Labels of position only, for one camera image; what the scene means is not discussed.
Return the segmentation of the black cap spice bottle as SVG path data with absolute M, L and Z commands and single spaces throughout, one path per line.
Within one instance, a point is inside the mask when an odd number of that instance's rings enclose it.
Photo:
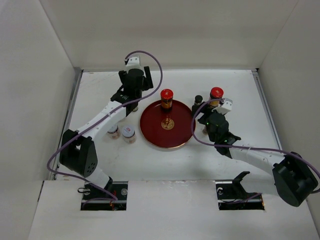
M 203 133 L 204 135 L 208 135 L 208 130 L 207 130 L 207 127 L 206 127 L 206 126 L 202 129 L 202 133 Z
M 194 106 L 199 106 L 203 102 L 203 97 L 201 95 L 196 95 L 194 98 Z

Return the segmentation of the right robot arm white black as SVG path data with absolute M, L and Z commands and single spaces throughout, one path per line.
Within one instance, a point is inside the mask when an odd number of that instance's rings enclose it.
M 298 207 L 311 194 L 319 193 L 319 171 L 299 154 L 281 149 L 254 147 L 229 130 L 225 115 L 232 110 L 232 101 L 217 100 L 194 103 L 192 122 L 206 128 L 209 146 L 225 157 L 252 165 L 270 175 L 278 196 L 287 204 Z

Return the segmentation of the white lid jar red label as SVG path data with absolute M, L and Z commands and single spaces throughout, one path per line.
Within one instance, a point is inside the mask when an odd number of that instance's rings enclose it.
M 128 144 L 133 144 L 136 141 L 136 132 L 132 125 L 124 125 L 121 129 L 121 134 L 124 141 Z

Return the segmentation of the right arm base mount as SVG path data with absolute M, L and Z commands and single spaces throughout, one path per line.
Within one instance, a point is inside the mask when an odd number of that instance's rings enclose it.
M 218 209 L 220 211 L 265 210 L 262 193 L 247 192 L 241 181 L 249 171 L 243 171 L 233 179 L 215 181 Z

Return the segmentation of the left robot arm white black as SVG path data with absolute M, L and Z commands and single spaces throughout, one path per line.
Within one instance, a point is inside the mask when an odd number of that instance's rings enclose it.
M 73 137 L 96 124 L 103 117 L 106 119 L 79 136 L 59 154 L 59 163 L 96 185 L 95 193 L 103 200 L 112 195 L 113 180 L 98 165 L 96 142 L 100 141 L 108 131 L 138 106 L 138 103 L 133 100 L 140 99 L 143 91 L 154 87 L 148 66 L 143 69 L 121 70 L 118 75 L 121 86 L 110 98 L 108 104 L 86 125 L 75 131 L 71 129 L 65 131 L 62 136 L 62 144 L 70 142 Z

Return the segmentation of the red lid sauce jar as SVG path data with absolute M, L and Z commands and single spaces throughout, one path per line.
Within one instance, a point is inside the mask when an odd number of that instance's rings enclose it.
M 224 91 L 220 87 L 213 87 L 209 94 L 209 99 L 213 100 L 209 103 L 212 108 L 218 107 L 220 105 L 220 99 L 223 98 Z
M 160 92 L 160 98 L 161 98 L 161 107 L 165 111 L 170 111 L 172 109 L 173 105 L 173 96 L 174 93 L 171 89 L 163 89 Z

